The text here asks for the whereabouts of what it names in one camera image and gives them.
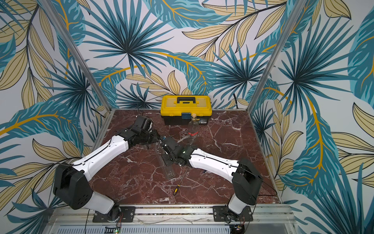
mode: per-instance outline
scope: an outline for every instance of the toolbox lid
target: toolbox lid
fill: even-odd
[[[182,116],[182,113],[211,116],[210,98],[204,95],[166,95],[162,98],[162,116]]]

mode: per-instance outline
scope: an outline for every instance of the yellow toolbox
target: yellow toolbox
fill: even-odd
[[[161,116],[165,125],[187,125],[196,114],[200,124],[212,116],[210,98],[202,95],[166,95],[162,98]]]

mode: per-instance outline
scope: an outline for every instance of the ventilated metal panel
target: ventilated metal panel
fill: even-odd
[[[87,226],[86,234],[104,233],[105,226]],[[84,234],[84,226],[60,226],[57,234]],[[120,233],[136,234],[229,234],[225,225],[122,225]]]

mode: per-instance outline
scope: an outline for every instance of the toolbox handle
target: toolbox handle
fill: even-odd
[[[195,97],[177,97],[177,103],[179,104],[180,101],[193,101],[194,104],[196,104],[196,98]]]

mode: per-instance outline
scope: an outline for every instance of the wall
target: wall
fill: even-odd
[[[308,9],[251,118],[301,233],[373,233],[374,2],[311,0]]]
[[[82,42],[80,5],[53,2]],[[105,111],[36,0],[0,8],[0,233],[41,233],[56,164],[89,153]]]
[[[245,108],[294,2],[92,1],[79,50],[112,107],[204,94],[213,108],[234,108],[234,97]]]

